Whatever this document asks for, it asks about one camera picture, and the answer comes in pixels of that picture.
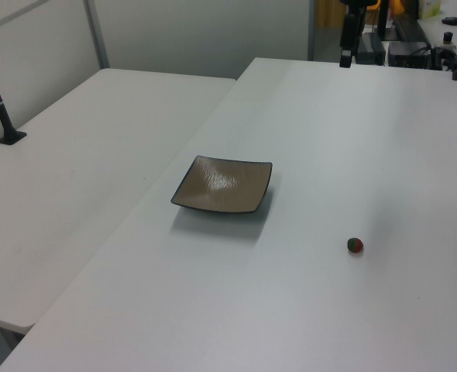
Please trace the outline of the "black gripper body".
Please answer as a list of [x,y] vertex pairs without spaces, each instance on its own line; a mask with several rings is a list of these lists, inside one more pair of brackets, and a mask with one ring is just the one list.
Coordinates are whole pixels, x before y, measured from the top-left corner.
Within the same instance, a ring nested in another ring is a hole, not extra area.
[[340,47],[343,50],[353,50],[364,27],[364,17],[368,7],[367,0],[343,0],[347,7],[342,24]]

